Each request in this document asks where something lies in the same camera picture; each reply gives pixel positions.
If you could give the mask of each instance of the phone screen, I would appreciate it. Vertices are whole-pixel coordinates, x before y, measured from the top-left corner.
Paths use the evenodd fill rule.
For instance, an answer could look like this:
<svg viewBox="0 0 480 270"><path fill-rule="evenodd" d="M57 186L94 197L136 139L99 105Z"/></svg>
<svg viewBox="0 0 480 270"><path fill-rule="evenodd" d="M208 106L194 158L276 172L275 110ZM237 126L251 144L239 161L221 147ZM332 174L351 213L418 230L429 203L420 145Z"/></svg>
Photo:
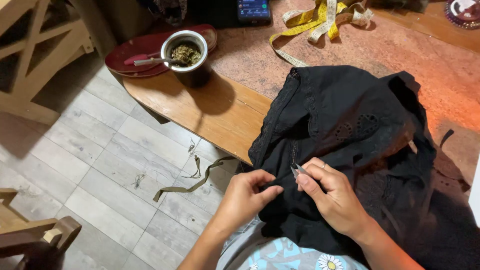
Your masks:
<svg viewBox="0 0 480 270"><path fill-rule="evenodd" d="M270 18L268 0L237 0L239 19Z"/></svg>

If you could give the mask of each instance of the smartphone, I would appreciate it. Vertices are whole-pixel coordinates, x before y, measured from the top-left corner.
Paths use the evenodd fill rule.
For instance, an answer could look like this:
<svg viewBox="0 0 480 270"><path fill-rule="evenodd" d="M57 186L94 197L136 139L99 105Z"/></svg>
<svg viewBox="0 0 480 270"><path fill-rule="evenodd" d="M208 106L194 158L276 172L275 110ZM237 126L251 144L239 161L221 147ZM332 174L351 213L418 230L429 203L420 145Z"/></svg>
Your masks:
<svg viewBox="0 0 480 270"><path fill-rule="evenodd" d="M268 0L237 0L237 16L243 25L269 25L272 21Z"/></svg>

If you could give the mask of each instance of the hand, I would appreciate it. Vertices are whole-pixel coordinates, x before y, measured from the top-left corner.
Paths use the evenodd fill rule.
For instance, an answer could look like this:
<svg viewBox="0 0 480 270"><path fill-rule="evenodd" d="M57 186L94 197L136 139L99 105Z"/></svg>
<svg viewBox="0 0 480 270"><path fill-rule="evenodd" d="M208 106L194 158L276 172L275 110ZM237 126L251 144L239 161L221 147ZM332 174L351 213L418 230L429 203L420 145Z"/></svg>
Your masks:
<svg viewBox="0 0 480 270"><path fill-rule="evenodd" d="M302 168L320 181L327 192L324 193L314 179L303 173L296 180L298 190L304 190L312 197L318 211L332 228L357 241L373 227L374 219L365 212L343 173L318 158L311 159Z"/></svg>
<svg viewBox="0 0 480 270"><path fill-rule="evenodd" d="M232 177L225 196L209 225L230 236L240 226L252 220L267 203L283 192L279 185L259 192L258 187L275 177L264 170L240 173Z"/></svg>

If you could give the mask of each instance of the gray wood-look floor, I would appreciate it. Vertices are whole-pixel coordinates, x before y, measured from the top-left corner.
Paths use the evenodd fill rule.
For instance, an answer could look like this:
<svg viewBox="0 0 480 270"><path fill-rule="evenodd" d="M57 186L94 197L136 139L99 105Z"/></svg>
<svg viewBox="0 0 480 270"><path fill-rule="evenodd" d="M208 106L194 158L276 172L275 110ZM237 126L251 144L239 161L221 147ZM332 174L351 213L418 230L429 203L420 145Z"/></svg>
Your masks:
<svg viewBox="0 0 480 270"><path fill-rule="evenodd" d="M72 216L82 224L63 268L175 269L238 161L212 169L197 191L156 203L159 188L198 181L181 177L196 171L193 154L202 171L227 154L174 123L159 124L95 54L62 69L34 100L62 115L48 127L0 112L0 187L19 190L12 206L30 220ZM2 259L0 269L20 259Z"/></svg>

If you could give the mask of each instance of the black garment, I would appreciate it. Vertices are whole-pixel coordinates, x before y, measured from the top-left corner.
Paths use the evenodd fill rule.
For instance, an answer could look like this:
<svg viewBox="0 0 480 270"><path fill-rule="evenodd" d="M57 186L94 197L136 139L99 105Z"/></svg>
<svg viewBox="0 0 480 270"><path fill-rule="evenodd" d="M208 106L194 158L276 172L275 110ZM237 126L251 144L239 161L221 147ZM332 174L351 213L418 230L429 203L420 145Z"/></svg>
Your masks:
<svg viewBox="0 0 480 270"><path fill-rule="evenodd" d="M263 235L285 236L301 247L365 263L360 247L330 227L313 200L297 191L290 165L319 157L348 177L366 211L423 267L441 269L449 260L432 255L437 249L465 262L479 258L471 249L474 241L460 254L450 250L451 244L432 239L447 233L455 235L456 244L467 244L451 226L452 217L444 215L444 206L433 205L442 199L432 183L431 173L438 173L432 171L436 150L418 103L419 88L406 72L378 79L351 66L293 68L249 150L253 167L275 175L272 184L285 189L259 214L266 222ZM410 140L417 154L408 146ZM478 239L471 210L458 206L464 214L459 222ZM437 224L427 222L431 215L440 217ZM428 249L433 243L438 246Z"/></svg>

